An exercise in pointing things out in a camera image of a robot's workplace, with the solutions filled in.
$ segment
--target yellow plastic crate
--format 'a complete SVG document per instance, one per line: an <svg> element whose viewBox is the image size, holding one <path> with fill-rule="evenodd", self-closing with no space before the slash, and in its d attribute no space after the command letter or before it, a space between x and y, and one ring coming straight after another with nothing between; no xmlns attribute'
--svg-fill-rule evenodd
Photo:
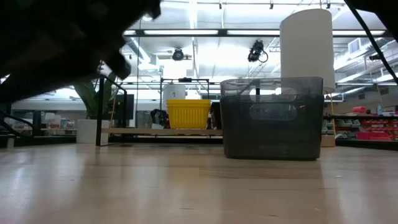
<svg viewBox="0 0 398 224"><path fill-rule="evenodd" d="M170 127L205 129L210 100L167 100Z"/></svg>

